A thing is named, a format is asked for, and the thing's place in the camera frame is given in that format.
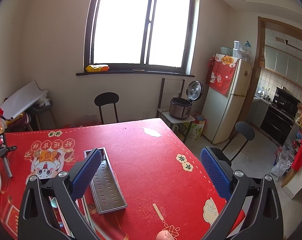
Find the person's right hand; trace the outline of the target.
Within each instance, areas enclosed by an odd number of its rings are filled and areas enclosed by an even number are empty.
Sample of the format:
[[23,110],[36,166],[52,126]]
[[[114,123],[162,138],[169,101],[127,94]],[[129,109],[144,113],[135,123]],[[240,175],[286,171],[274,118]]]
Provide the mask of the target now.
[[167,230],[161,230],[157,236],[156,240],[175,240],[172,234]]

